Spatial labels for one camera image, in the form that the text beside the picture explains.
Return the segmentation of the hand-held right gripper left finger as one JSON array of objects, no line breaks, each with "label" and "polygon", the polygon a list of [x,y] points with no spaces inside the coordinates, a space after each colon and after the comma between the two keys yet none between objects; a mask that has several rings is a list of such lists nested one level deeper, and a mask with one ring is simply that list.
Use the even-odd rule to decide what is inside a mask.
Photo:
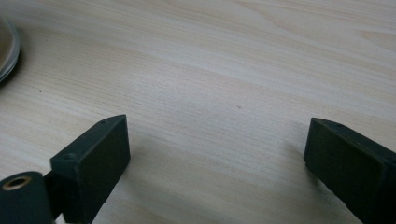
[{"label": "hand-held right gripper left finger", "polygon": [[52,216],[91,224],[130,159],[127,118],[98,121],[50,159],[44,180]]}]

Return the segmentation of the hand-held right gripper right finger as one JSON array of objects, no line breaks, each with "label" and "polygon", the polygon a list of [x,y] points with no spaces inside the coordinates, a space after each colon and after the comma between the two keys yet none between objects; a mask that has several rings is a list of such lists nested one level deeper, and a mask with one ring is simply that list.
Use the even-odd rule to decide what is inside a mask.
[{"label": "hand-held right gripper right finger", "polygon": [[396,224],[396,153],[347,126],[312,118],[306,167],[363,224]]}]

